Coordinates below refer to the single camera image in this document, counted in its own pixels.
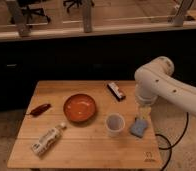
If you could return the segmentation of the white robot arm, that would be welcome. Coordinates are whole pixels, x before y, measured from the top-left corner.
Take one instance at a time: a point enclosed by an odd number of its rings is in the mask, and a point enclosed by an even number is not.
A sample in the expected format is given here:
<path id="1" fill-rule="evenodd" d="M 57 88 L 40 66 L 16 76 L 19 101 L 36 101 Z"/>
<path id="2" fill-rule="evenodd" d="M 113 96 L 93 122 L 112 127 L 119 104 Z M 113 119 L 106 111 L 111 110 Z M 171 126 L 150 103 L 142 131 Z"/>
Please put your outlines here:
<path id="1" fill-rule="evenodd" d="M 160 56 L 139 67 L 134 74 L 135 98 L 140 105 L 152 105 L 158 96 L 196 117 L 196 87 L 171 77 L 173 62 Z"/>

